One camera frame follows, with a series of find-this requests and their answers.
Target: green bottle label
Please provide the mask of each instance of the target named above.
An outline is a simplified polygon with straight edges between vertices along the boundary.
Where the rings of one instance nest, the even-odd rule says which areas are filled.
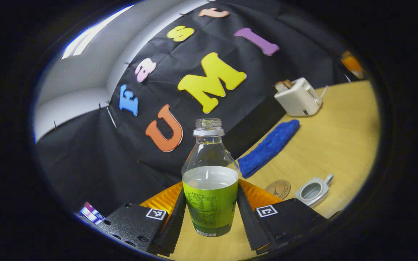
[[[238,192],[236,171],[220,166],[196,167],[184,174],[183,187],[191,220],[199,233],[218,236],[206,228],[232,225]]]

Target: bottle neck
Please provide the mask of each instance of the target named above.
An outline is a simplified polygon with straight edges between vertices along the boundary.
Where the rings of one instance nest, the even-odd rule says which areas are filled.
[[[196,143],[198,143],[198,144],[222,143],[222,136],[213,136],[213,137],[196,136]]]

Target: coaster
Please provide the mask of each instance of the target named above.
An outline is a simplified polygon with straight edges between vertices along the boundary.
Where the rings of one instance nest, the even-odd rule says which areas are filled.
[[[290,189],[290,182],[281,179],[272,182],[265,190],[280,199],[284,199],[287,197],[288,193],[290,193]]]

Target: barcode label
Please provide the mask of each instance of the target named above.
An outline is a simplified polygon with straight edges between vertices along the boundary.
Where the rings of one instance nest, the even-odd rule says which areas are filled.
[[[200,233],[203,236],[217,236],[216,233],[204,233],[196,229],[196,232]]]

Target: colorful sticker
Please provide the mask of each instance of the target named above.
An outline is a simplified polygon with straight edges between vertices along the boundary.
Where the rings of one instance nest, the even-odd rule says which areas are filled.
[[[148,125],[145,132],[146,135],[151,137],[159,150],[162,150],[163,152],[173,151],[181,143],[181,139],[183,139],[183,129],[181,128],[179,121],[177,121],[169,111],[169,107],[168,104],[164,105],[157,114],[157,117],[159,119],[164,119],[165,122],[167,122],[174,132],[172,138],[166,139],[162,135],[161,131],[157,128],[157,122],[155,120]]]
[[[167,37],[176,42],[183,42],[186,38],[194,33],[193,28],[187,28],[184,25],[179,25],[167,33]]]
[[[246,73],[237,71],[219,58],[217,53],[210,53],[201,60],[201,66],[207,76],[188,74],[184,76],[177,89],[185,90],[202,105],[204,113],[210,113],[218,104],[219,100],[210,98],[205,94],[214,94],[225,97],[225,90],[220,79],[225,82],[228,90],[233,90],[246,79]]]
[[[138,115],[138,98],[133,97],[132,91],[126,91],[127,86],[123,84],[120,87],[119,109],[127,109],[136,117]]]
[[[150,58],[144,59],[135,69],[136,81],[141,83],[154,69],[156,69],[156,63],[151,61]]]
[[[214,17],[214,18],[222,18],[227,15],[230,15],[230,12],[228,11],[217,12],[216,10],[217,8],[203,9],[199,12],[198,16],[207,15],[207,16]]]
[[[84,216],[86,216],[86,218],[88,218],[91,222],[95,223],[96,225],[98,225],[99,223],[101,223],[101,221],[106,219],[97,210],[95,210],[95,208],[93,208],[93,206],[91,206],[91,204],[88,203],[88,201],[85,202],[85,204],[83,204],[83,208],[80,210],[80,213],[82,213]]]
[[[250,40],[255,45],[259,46],[262,49],[262,52],[265,55],[271,56],[276,51],[280,50],[275,43],[269,43],[264,38],[260,37],[259,35],[252,32],[250,28],[242,28],[235,33],[235,36],[241,36],[248,40]]]

